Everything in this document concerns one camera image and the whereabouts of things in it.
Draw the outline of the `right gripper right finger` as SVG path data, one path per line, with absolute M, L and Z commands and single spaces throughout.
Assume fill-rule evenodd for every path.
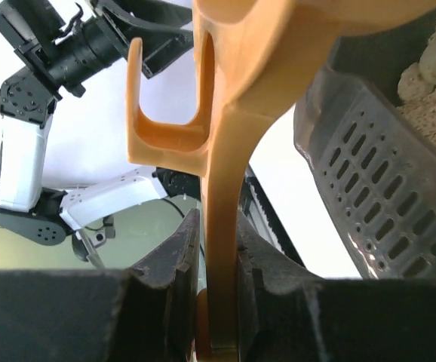
M 324 279 L 238 217 L 242 361 L 436 361 L 436 280 Z

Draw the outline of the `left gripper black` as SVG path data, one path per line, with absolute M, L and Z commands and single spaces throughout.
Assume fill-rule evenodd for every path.
M 153 78 L 193 47 L 190 8 L 164 1 L 97 1 L 97 9 L 141 26 L 143 74 Z M 127 56 L 122 34 L 104 15 L 83 21 L 83 8 L 65 22 L 49 1 L 0 2 L 0 33 L 32 76 L 51 96 L 61 87 L 75 97 L 83 83 Z

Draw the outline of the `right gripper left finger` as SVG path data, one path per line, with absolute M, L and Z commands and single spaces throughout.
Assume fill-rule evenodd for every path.
M 0 361 L 187 361 L 200 213 L 130 268 L 0 271 Z

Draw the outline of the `yellow litter scoop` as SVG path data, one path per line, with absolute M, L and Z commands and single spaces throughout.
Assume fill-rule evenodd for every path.
M 395 28 L 436 1 L 195 1 L 197 111 L 184 125 L 140 108 L 143 45 L 127 56 L 130 162 L 201 178 L 207 300 L 199 305 L 198 358 L 238 358 L 236 223 L 250 156 L 264 133 L 305 92 L 342 35 Z

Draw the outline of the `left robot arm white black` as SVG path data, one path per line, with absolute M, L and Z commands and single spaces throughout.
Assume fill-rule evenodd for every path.
M 77 192 L 41 184 L 60 88 L 75 97 L 84 82 L 143 42 L 143 74 L 164 71 L 193 46 L 192 12 L 163 1 L 92 1 L 92 16 L 65 21 L 47 1 L 0 3 L 0 33 L 24 66 L 0 87 L 0 226 L 40 245 L 62 243 L 88 224 L 167 191 L 155 167 L 141 167 Z

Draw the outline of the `dark grey litter box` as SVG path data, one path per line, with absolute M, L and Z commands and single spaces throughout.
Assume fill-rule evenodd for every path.
M 400 74 L 435 25 L 433 10 L 339 38 L 296 104 L 295 147 L 364 278 L 436 278 L 436 148 L 397 109 Z

